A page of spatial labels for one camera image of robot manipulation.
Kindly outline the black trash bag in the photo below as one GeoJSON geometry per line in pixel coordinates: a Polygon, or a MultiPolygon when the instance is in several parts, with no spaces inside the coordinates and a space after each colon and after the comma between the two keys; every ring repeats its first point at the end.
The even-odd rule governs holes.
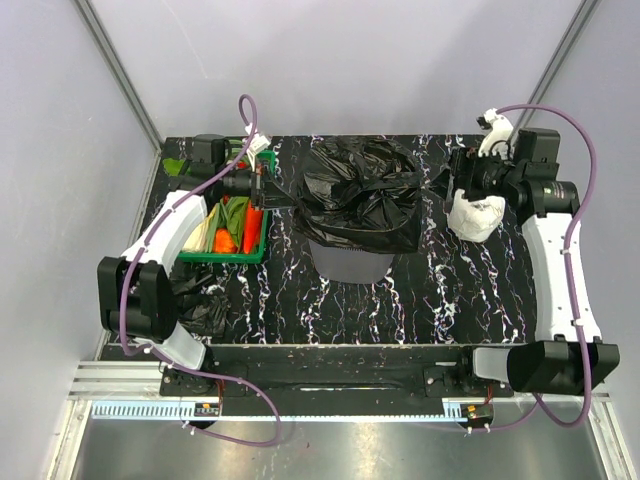
{"type": "Polygon", "coordinates": [[[180,324],[194,335],[223,338],[230,300],[215,272],[196,264],[180,264],[170,280],[180,324]]]}
{"type": "Polygon", "coordinates": [[[313,144],[296,179],[295,230],[324,247],[415,253],[422,218],[419,160],[380,137],[313,144]]]}

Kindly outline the grey mesh trash bin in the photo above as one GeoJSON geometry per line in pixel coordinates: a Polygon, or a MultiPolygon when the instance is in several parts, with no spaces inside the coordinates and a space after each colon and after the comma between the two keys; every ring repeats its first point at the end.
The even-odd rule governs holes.
{"type": "Polygon", "coordinates": [[[394,254],[322,246],[308,241],[314,267],[329,280],[349,284],[373,284],[384,279],[394,254]]]}

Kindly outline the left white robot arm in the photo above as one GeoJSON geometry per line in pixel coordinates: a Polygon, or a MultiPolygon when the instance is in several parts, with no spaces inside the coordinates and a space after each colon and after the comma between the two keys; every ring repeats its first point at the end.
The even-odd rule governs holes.
{"type": "Polygon", "coordinates": [[[179,324],[169,274],[188,237],[226,195],[247,196],[260,210],[289,208],[290,198],[272,177],[272,169],[259,165],[238,169],[251,158],[252,139],[233,161],[191,190],[184,185],[197,178],[185,173],[175,178],[160,213],[121,256],[105,257],[97,268],[102,327],[119,335],[128,356],[146,348],[160,360],[183,370],[182,383],[193,394],[205,395],[217,381],[216,370],[204,363],[206,348],[179,324]]]}

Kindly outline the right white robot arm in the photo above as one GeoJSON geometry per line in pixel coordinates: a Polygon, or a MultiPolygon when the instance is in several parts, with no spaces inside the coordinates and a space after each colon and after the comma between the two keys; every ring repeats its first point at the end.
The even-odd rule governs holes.
{"type": "Polygon", "coordinates": [[[456,147],[431,182],[454,220],[495,197],[516,213],[525,239],[536,294],[531,343],[480,347],[455,375],[457,388],[480,394],[491,380],[516,392],[583,396],[620,363],[591,312],[581,267],[578,211],[586,200],[574,183],[557,178],[560,134],[521,129],[514,144],[491,133],[478,148],[456,147]]]}

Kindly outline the large orange carrot toy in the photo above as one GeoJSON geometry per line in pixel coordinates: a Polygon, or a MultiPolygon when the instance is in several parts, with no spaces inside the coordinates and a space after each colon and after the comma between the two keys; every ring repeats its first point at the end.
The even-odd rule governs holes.
{"type": "Polygon", "coordinates": [[[246,210],[242,243],[242,252],[244,254],[250,254],[259,243],[262,222],[263,211],[256,209],[249,203],[246,210]]]}

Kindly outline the white crumpled paper roll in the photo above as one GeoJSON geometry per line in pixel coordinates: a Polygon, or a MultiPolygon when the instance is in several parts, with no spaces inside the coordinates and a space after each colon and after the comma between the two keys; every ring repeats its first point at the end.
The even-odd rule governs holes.
{"type": "Polygon", "coordinates": [[[447,214],[447,226],[460,240],[483,243],[501,224],[506,201],[499,196],[468,201],[463,194],[462,189],[455,191],[451,211],[447,214]]]}

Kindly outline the green plastic basket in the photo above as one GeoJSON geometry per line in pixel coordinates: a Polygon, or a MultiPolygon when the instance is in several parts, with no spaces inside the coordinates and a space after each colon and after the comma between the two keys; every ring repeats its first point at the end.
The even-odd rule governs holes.
{"type": "MultiPolygon", "coordinates": [[[[267,167],[271,174],[275,171],[276,154],[271,150],[265,150],[258,154],[256,170],[259,167],[267,167]]],[[[251,169],[246,161],[239,163],[238,169],[251,169]]],[[[248,197],[228,196],[222,194],[222,180],[216,183],[209,192],[205,194],[207,205],[211,211],[216,209],[220,215],[218,228],[226,228],[232,235],[238,250],[235,254],[215,254],[210,253],[185,253],[180,251],[178,258],[184,262],[206,263],[206,264],[259,264],[264,256],[267,243],[267,226],[269,214],[263,211],[263,222],[260,232],[259,243],[250,254],[242,252],[244,223],[247,206],[251,201],[248,197]]]]}

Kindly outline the orange pumpkin toy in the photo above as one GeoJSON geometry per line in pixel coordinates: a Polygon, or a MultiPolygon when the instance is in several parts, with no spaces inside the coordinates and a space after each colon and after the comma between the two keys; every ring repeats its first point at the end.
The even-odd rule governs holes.
{"type": "Polygon", "coordinates": [[[230,232],[226,228],[216,230],[212,252],[215,254],[235,254],[237,245],[230,232]]]}

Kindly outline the yellow white cabbage toy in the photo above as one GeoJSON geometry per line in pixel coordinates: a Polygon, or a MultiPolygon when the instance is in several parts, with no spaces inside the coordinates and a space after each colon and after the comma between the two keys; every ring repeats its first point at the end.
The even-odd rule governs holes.
{"type": "Polygon", "coordinates": [[[214,209],[190,234],[182,251],[185,253],[210,253],[219,223],[219,213],[214,209]]]}

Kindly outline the green leafy vegetable toy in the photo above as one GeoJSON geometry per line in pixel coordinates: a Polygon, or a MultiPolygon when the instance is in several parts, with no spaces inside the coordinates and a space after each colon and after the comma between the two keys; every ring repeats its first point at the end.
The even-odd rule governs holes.
{"type": "Polygon", "coordinates": [[[162,166],[169,177],[189,176],[191,174],[191,161],[188,159],[164,158],[162,166]]]}

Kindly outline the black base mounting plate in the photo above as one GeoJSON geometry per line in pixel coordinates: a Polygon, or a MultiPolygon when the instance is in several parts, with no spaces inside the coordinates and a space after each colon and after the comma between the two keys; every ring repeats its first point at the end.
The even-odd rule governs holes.
{"type": "Polygon", "coordinates": [[[499,381],[472,379],[469,345],[214,345],[204,367],[271,394],[355,389],[428,398],[508,398],[499,381]]]}

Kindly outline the aluminium frame rail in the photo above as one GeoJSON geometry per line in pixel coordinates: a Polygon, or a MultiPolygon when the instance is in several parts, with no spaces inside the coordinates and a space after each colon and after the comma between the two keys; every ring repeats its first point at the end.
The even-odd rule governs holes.
{"type": "MultiPolygon", "coordinates": [[[[234,376],[218,376],[226,376],[227,378],[216,380],[209,377],[203,377],[201,375],[171,369],[158,362],[87,362],[78,367],[74,383],[71,388],[71,393],[77,395],[87,394],[96,398],[114,398],[116,396],[133,397],[135,395],[144,398],[150,398],[154,395],[171,398],[204,398],[213,396],[219,396],[221,398],[242,398],[249,396],[249,394],[253,392],[248,386],[229,379],[234,376]]],[[[334,393],[341,395],[346,395],[348,393],[358,393],[363,395],[398,394],[400,397],[408,398],[410,400],[423,398],[443,399],[428,398],[425,396],[412,396],[408,393],[366,389],[346,391],[285,390],[267,394],[270,397],[275,397],[277,394],[286,394],[291,396],[295,393],[310,395],[315,393],[334,393]]]]}

